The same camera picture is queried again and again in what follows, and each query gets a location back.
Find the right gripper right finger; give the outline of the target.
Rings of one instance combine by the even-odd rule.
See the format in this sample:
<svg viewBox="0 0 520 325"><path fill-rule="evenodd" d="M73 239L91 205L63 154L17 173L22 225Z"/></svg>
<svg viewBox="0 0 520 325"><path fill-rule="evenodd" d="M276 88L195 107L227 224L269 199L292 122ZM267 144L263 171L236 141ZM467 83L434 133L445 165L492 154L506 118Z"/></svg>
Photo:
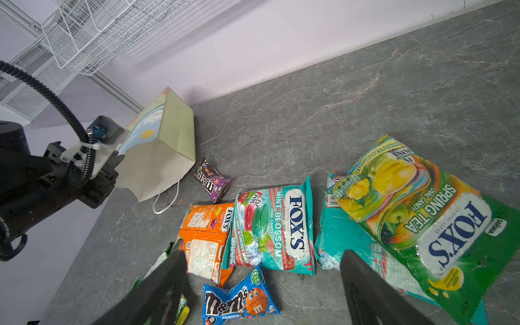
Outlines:
<svg viewBox="0 0 520 325"><path fill-rule="evenodd" d="M353 324L431 324L354 251L340 263L345 297Z"/></svg>

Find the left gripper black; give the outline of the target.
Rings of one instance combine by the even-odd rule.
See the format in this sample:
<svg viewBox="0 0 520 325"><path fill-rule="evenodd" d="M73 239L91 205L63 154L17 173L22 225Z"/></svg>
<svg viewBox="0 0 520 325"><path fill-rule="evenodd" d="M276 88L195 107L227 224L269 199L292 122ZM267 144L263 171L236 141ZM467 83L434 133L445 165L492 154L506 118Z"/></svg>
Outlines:
<svg viewBox="0 0 520 325"><path fill-rule="evenodd" d="M80 200L88 207L98 208L108 198L116 185L119 174L117 165L124 159L114 151L100 169L98 174L82 188L72 186L71 181L78 181L81 175L79 168L67 172L68 164L61 161L60 155L65 151L59 142L48 145L44 157L50 159L53 172L42 177L42 185L54 202L55 209L61 209L75 200Z"/></svg>

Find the illustrated paper gift bag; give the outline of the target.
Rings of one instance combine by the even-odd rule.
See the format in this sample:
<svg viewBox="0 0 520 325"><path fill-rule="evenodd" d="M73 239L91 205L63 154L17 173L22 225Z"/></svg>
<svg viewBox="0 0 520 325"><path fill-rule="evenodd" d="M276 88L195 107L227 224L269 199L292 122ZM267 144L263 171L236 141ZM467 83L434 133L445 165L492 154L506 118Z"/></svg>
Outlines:
<svg viewBox="0 0 520 325"><path fill-rule="evenodd" d="M139 202L158 199L195 164L194 111L166 88L127 128L115 187L130 190Z"/></svg>

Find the blue M&M's packet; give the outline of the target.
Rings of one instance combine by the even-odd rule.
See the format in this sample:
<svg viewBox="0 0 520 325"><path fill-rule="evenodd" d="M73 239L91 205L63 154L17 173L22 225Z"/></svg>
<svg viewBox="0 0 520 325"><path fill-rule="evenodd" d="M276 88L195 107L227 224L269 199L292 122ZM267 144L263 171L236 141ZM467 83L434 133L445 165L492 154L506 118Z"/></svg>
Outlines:
<svg viewBox="0 0 520 325"><path fill-rule="evenodd" d="M229 289L204 285L203 324L225 324L229 320L278 315L261 266Z"/></svg>

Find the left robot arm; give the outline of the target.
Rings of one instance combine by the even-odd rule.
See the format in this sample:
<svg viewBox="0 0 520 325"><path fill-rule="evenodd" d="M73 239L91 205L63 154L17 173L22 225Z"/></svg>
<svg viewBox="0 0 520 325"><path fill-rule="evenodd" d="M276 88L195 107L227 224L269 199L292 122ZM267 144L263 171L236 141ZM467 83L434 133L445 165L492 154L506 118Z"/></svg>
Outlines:
<svg viewBox="0 0 520 325"><path fill-rule="evenodd" d="M128 130L100 115L84 128L65 103L22 69L1 63L1 71L42 95L79 138L69 149L60 142L42 157L28 148L23 126L1 122L1 261L15 258L28 242L27 231L76 200L98 208L111 194L124 159L117 148Z"/></svg>

